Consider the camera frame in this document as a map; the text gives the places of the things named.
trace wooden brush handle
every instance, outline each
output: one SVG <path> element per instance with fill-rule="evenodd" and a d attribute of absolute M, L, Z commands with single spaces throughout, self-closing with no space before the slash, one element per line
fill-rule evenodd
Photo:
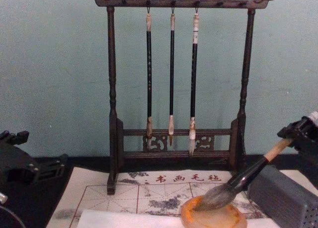
<path fill-rule="evenodd" d="M 267 154 L 265 154 L 264 157 L 270 162 L 292 142 L 292 139 L 282 139 L 280 142 L 275 144 L 275 146 Z"/>

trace brown brush tip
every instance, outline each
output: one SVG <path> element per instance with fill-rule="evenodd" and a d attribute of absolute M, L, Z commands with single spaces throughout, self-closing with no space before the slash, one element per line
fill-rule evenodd
<path fill-rule="evenodd" d="M 173 135 L 169 135 L 170 146 L 172 146 Z"/>

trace desk surface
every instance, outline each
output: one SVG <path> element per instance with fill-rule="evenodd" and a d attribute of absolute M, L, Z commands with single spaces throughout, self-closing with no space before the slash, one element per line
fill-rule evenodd
<path fill-rule="evenodd" d="M 257 160 L 259 155 L 248 155 L 247 164 L 252 164 Z M 47 158 L 39 158 L 38 161 L 46 161 Z M 280 155 L 272 164 L 278 169 L 296 169 L 305 175 L 311 183 L 318 188 L 317 167 L 310 164 L 298 155 Z M 35 185 L 24 185 L 20 183 L 9 183 L 1 191 L 5 193 L 9 199 L 5 206 L 14 211 L 25 223 L 27 228 L 44 228 L 48 223 L 55 207 L 57 206 L 65 186 L 67 185 L 69 176 L 74 166 L 85 167 L 89 169 L 109 171 L 108 157 L 71 157 L 65 169 L 62 178 L 43 181 Z M 171 161 L 166 164 L 165 170 L 174 169 L 197 169 L 209 170 L 212 167 L 206 164 L 195 164 L 188 161 Z M 145 163 L 142 161 L 127 161 L 123 171 L 153 171 L 163 170 L 160 161 L 151 161 Z M 2 217 L 0 213 L 0 228 L 19 227 L 17 224 L 9 223 L 7 217 Z"/>

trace calligraphy practice felt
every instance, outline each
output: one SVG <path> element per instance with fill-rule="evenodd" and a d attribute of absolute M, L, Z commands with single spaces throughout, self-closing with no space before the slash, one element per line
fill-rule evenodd
<path fill-rule="evenodd" d="M 300 172 L 283 172 L 318 194 Z M 178 218 L 185 201 L 227 182 L 231 175 L 228 171 L 198 170 L 120 173 L 115 195 L 107 195 L 107 178 L 108 173 L 75 167 L 47 228 L 76 228 L 84 210 Z M 248 221 L 267 218 L 244 192 L 236 196 L 233 205 Z"/>

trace wooden post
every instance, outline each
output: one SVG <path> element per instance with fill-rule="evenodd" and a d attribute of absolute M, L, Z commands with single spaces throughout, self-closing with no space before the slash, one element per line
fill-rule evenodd
<path fill-rule="evenodd" d="M 245 156 L 245 146 L 244 146 L 244 133 L 245 133 L 245 122 L 246 122 L 245 105 L 246 105 L 247 84 L 248 84 L 248 77 L 249 77 L 250 57 L 251 57 L 251 51 L 252 51 L 255 9 L 249 9 L 247 14 L 248 14 L 248 18 L 247 18 L 243 70 L 242 70 L 242 86 L 240 91 L 239 111 L 238 111 L 238 142 L 237 142 L 237 155 L 236 155 L 236 160 L 240 161 L 241 165 L 244 162 L 244 156 Z"/>
<path fill-rule="evenodd" d="M 107 7 L 108 16 L 108 71 L 109 71 L 109 155 L 110 173 L 107 181 L 107 194 L 115 194 L 115 183 L 118 170 L 117 151 L 117 112 L 116 112 L 116 58 L 114 7 Z"/>

